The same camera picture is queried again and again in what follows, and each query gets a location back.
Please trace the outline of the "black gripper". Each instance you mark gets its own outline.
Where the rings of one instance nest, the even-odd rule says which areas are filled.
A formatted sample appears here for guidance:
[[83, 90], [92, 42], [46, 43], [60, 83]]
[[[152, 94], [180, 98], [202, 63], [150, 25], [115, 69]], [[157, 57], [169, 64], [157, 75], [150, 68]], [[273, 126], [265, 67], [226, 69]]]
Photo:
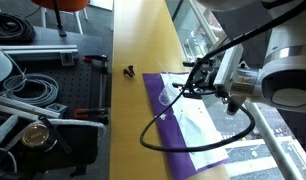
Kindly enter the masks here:
[[173, 82], [172, 87], [182, 91], [185, 98], [201, 99], [205, 95], [227, 98], [228, 94], [214, 85], [218, 70], [216, 61], [210, 59], [198, 69], [189, 84]]

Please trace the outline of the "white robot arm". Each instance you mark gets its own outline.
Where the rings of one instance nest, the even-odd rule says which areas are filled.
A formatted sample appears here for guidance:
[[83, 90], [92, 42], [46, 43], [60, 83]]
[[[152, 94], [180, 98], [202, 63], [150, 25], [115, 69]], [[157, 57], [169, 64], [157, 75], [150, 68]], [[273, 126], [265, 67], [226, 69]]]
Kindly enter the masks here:
[[[218, 12], [240, 9], [256, 0], [197, 0]], [[272, 19], [212, 50], [193, 63], [183, 85], [188, 98], [215, 94], [235, 106], [245, 100], [277, 109], [306, 113], [306, 0], [258, 0]], [[271, 33], [264, 64], [247, 69], [226, 57], [218, 67], [211, 58], [231, 51], [241, 53], [242, 43], [266, 31]]]

